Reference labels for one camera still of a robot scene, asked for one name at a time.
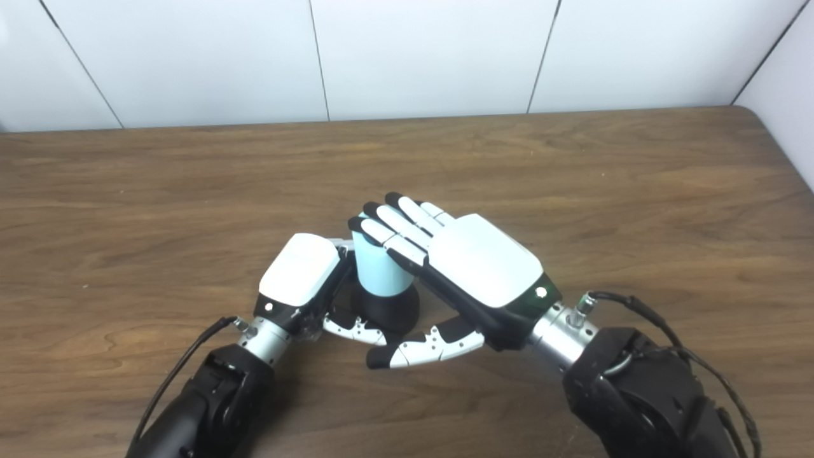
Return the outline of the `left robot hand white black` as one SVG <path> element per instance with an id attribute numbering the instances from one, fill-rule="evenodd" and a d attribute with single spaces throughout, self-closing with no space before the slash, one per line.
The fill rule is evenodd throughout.
<path id="1" fill-rule="evenodd" d="M 245 345 L 270 350 L 297 340 L 316 340 L 323 331 L 385 345 L 384 331 L 333 305 L 342 287 L 354 278 L 356 266 L 354 241 L 294 234 L 259 282 Z"/>

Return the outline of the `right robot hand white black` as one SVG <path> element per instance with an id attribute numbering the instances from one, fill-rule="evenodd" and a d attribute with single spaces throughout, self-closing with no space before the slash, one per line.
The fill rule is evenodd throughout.
<path id="1" fill-rule="evenodd" d="M 426 334 L 372 348 L 369 369 L 445 361 L 489 346 L 523 350 L 562 293 L 540 259 L 479 214 L 453 217 L 429 201 L 390 192 L 348 227 L 456 311 Z"/>

